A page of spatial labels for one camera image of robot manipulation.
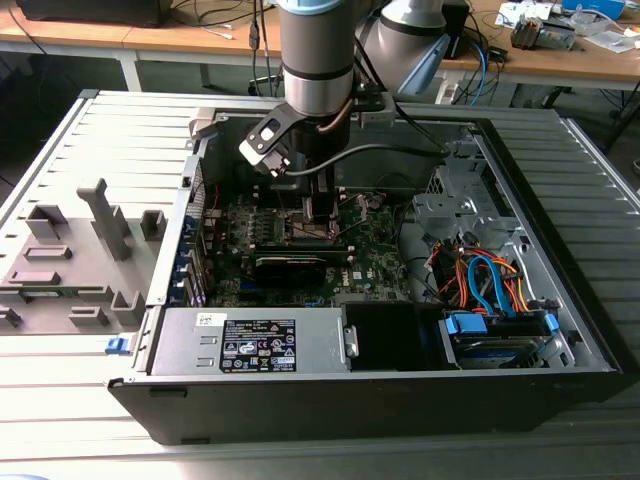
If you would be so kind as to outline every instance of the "power supply label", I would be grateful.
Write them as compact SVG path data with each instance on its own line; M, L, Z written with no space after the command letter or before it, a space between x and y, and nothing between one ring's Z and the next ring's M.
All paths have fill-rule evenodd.
M227 320L222 335L223 373L296 371L295 320Z

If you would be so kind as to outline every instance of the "electronic device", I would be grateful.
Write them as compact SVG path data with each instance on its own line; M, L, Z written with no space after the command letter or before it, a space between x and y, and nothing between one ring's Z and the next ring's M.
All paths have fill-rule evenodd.
M596 10L613 20L618 20L624 10L625 2L621 0L591 0L589 2L580 0L562 1L562 8L564 10L578 10L579 6L582 6L584 10Z
M443 157L406 125L350 122L350 147L394 132L431 154L336 163L320 222L306 182L234 152L254 105L216 108L195 142L133 368L109 383L155 440L520 431L635 381L490 123L417 117L438 126Z
M16 3L29 20L158 27L166 20L172 0L16 0Z
M168 221L124 221L104 179L76 191L90 218L25 216L0 320L139 328L108 389L160 443L530 430L637 380L517 138L475 111L397 105L367 49L354 56L353 3L281 5L286 103L225 97L185 117ZM399 45L443 27L416 0L374 25ZM433 55L418 39L408 90L442 38Z
M442 15L447 22L445 32L451 37L445 58L455 60L469 50L469 45L462 41L464 24L469 16L469 4L464 0L444 0Z

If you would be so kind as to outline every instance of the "metal frame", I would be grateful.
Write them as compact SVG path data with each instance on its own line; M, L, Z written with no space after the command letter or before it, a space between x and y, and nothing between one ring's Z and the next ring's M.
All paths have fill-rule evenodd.
M260 106L249 108L259 112ZM216 110L224 108L216 105ZM442 121L442 117L418 114L419 120ZM290 419L293 424L303 421L305 411L312 411L313 422L305 421L303 432L296 438L318 440L323 438L405 436L442 434L453 432L481 432L490 429L529 430L549 417L572 405L587 401L602 401L635 383L640 373L638 361L607 312L593 292L564 241L551 222L532 187L501 140L491 121L485 118L446 118L451 123L471 123L472 131L481 135L481 148L501 185L516 205L519 218L528 234L535 239L534 246L544 252L547 266L551 267L558 287L567 292L563 297L568 307L579 313L589 332L584 341L590 350L598 339L597 350L604 354L611 371L594 364L583 368L549 368L523 371L490 370L436 372L350 372L326 374L228 374L154 376L151 362L162 329L162 315L157 315L148 331L148 341L137 352L136 368L127 376L109 382L109 391L151 434L163 444L226 443L263 440L282 440L293 430L274 429ZM596 359L601 359L594 352ZM581 385L574 391L575 385ZM508 390L509 404L505 407L499 398ZM309 402L302 406L296 398ZM271 420L240 414L250 409L250 403L261 398L270 411ZM364 408L367 398L377 398ZM457 399L474 398L476 407L457 405ZM325 411L340 399L338 411ZM216 405L217 415L201 416L206 405ZM387 409L402 408L403 415L394 422L384 421ZM446 419L455 415L456 425ZM221 428L216 418L225 418L246 435L237 435ZM249 421L254 428L249 429Z
M154 100L145 105L156 107L191 106L190 102L195 102L216 103L224 108L255 104L268 110L278 104L270 99L135 92L101 92L98 98L106 96L120 100L119 108L125 111L136 105L138 99ZM443 109L408 104L404 108L412 115L427 112L445 118L492 117L503 125L499 128L501 132L508 130L508 138L512 140L521 139L518 131L512 129L519 123L527 126L527 133L521 130L525 139L537 138L531 135L531 129L543 123L562 129L568 137L557 114L550 111ZM548 132L541 133L544 134L542 145L527 148L545 149L550 136ZM575 138L579 148L590 151L594 148L588 139L582 140L578 135ZM628 323L627 327L631 329L634 325L637 327L637 323ZM152 327L153 322L147 321L143 333ZM185 471L194 479L231 473L241 477L278 476L284 480L299 478L300 472L306 472L314 480L325 478L328 471L340 471L345 477L375 479L401 471L411 479L433 474L451 478L517 476L529 480L549 476L564 478L565 475L609 479L640 473L640 390L637 388L605 403L559 414L527 434L496 432L480 436L165 447L151 440L104 389L102 382L106 374L113 368L125 370L132 363L131 357L103 356L109 338L108 335L58 336L51 341L51 337L41 336L0 337L0 361L5 372L0 392L7 404L14 405L0 415L0 429L4 433L0 439L0 456L9 462L0 470L22 471L23 463L10 462L29 461L29 473L33 475L74 476L79 471L95 470L105 462L126 459L130 474L143 477L155 474L167 479L182 478ZM580 388L582 386L576 384L573 393ZM499 401L510 402L509 395L507 392Z

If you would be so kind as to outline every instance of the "cable on desk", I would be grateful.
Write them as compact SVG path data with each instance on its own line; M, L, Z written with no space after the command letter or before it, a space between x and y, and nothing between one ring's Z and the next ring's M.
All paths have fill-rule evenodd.
M260 24L262 26L262 37L264 39L264 57L267 62L267 80L269 82L269 96L273 97L273 84L271 82L271 64L269 62L269 39L267 38L267 24L264 20L264 0L260 0Z
M463 37L465 40L467 40L469 43L473 43L473 40L471 40L470 38L467 37ZM469 79L469 81L467 82L467 86L464 88L460 88L460 95L458 96L458 98L455 98L451 104L452 105L457 105L460 102L460 99L462 97L465 97L464 99L464 103L465 105L467 104L467 100L469 99L469 95L471 95L471 93L473 92L469 92L469 87L471 87L471 84L473 83L473 81L476 79L476 75L478 75L478 72L480 71L480 69L482 68L482 59L478 59L478 68L476 68L476 70L473 72L473 75L471 76L471 78Z
M251 48L251 72L253 73L253 82L256 87L258 96L262 96L260 85L258 84L258 75L256 74L256 57L260 49L260 28L258 27L258 4L257 0L253 0L253 20L249 27L249 47Z
M487 92L483 93L482 95L480 95L480 96L483 96L483 95L488 95L489 93L491 93L491 96L489 97L489 105L491 105L491 103L493 102L493 97L495 96L496 92L498 91L498 85L500 84L500 74L502 73L502 70L504 70L504 63L505 62L504 62L504 60L502 60L502 63L498 62L497 60L495 60L495 63L496 63L496 67L498 68L498 71L496 72L496 75L494 77L496 79L496 82L494 83L493 87L491 89L489 89L489 91L487 91Z
M484 83L487 79L487 71L489 70L489 65L487 64L487 58L484 52L482 51L482 48L480 47L480 45L478 45L476 42L471 42L471 45L473 45L478 50L478 53L480 54L480 59L482 60L482 79L480 80L480 87L478 88L478 92L476 93L475 98L471 101L471 106L473 106L476 104L476 102L480 98L480 93L482 93L482 89L484 88Z
M218 25L224 25L227 23L231 23L231 22L235 22L236 20L241 20L243 18L247 18L253 15L253 12L249 12L249 13L243 13L242 15L238 15L237 17L233 17L233 18L228 18L226 20L221 20L219 22L212 22L212 23L202 23L202 20L204 18L206 18L209 15L212 15L214 13L219 13L219 12L229 12L232 10L236 10L238 7L240 7L240 5L242 5L243 3L249 3L252 0L238 0L238 3L236 5L234 5L233 7L227 7L227 8L216 8L216 9L212 9L212 10L207 10L206 12L203 12L200 14L200 18L197 19L198 23L197 24L192 24L192 23L188 23L185 22L184 20L180 20L179 18L177 18L174 15L174 12L176 10L179 9L179 7L185 5L186 3L188 3L191 0L184 0L180 3L178 3L177 5L173 6L171 8L171 10L169 10L169 16L171 17L171 19L177 23L179 23L180 25L186 25L187 27L193 27L193 28L197 28L197 27L216 27ZM265 9L265 12L268 12L269 10L272 10L276 8L273 5L270 5L269 7L267 7Z

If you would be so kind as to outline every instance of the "wooden desk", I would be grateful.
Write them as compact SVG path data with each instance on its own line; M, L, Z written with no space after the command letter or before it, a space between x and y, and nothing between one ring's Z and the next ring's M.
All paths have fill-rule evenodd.
M206 2L198 2L199 10L205 11L206 8L200 4L206 5ZM209 2L212 4L224 4L230 2ZM249 13L249 8L239 8L233 11L233 14L227 13L226 17L212 17L215 21L225 21L227 18L237 17L244 13ZM136 50L159 50L165 52L182 52L182 53L207 53L215 55L244 55L250 56L249 48L249 22L251 17L243 18L232 22L233 30L213 29L218 32L230 33L233 40L227 40L218 35L214 35L204 28L194 28L181 25L173 20L169 20L167 24L158 29L153 28L132 28L123 40L125 48ZM276 9L269 10L265 13L265 21L267 25L267 38L269 40L269 50L275 56L279 57L281 52L280 43L280 19Z
M122 40L131 30L131 27L122 25L32 22L15 4L11 11L20 25L41 45L123 48ZM0 41L29 43L29 38L11 18L4 2L0 7Z
M511 30L494 29L495 14L489 12L499 8L500 0L472 0L475 18L482 33L490 43L509 51L509 58L500 76L506 83L531 83L538 85L572 86L586 88L633 89L640 78L640 54L629 51L622 54L611 53L584 39L578 40L574 51L534 50L523 51L511 48ZM228 0L199 0L200 12L208 8L232 6ZM191 7L176 12L189 15ZM54 55L78 55L114 58L120 61L129 90L140 91L140 81L136 62L156 60L198 64L250 65L249 18L233 22L230 31L234 40L227 40L211 34L202 28L181 25L169 20L162 28L142 29L112 25L70 24L62 22L31 22L24 18L19 8L13 12L20 24L41 44L47 53ZM243 12L242 6L227 17L216 14L215 21L226 21ZM192 22L191 16L182 17ZM635 17L640 23L640 15ZM273 57L272 66L278 66L280 55L280 25L278 12L266 14L269 47ZM632 17L622 21L631 21ZM40 53L24 33L15 25L5 7L0 8L0 51L21 51ZM264 65L262 55L258 65ZM458 83L469 78L478 68L478 60L471 53L457 60L445 60L439 71L446 84Z

